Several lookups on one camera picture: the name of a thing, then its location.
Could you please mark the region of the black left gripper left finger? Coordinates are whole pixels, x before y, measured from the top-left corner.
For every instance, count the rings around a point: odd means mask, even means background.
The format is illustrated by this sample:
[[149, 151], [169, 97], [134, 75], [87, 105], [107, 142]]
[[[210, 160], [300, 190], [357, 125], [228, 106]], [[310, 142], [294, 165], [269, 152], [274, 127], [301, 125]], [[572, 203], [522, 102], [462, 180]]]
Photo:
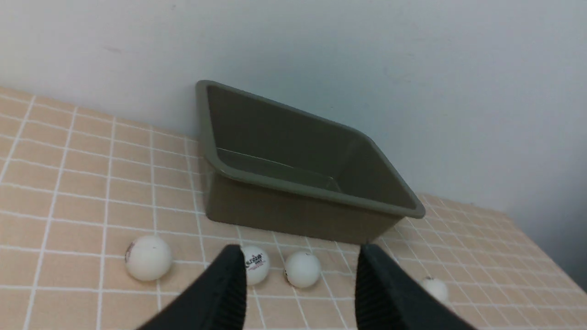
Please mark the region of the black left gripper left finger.
[[239, 245], [229, 244], [176, 299], [141, 330], [242, 330], [247, 274]]

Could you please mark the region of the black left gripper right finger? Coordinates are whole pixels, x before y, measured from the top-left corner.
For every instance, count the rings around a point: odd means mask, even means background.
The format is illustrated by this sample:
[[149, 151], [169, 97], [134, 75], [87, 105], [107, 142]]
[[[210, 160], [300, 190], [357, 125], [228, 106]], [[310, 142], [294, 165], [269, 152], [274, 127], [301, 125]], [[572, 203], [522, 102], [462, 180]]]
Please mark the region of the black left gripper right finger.
[[355, 280], [359, 330], [473, 330], [376, 244], [362, 244]]

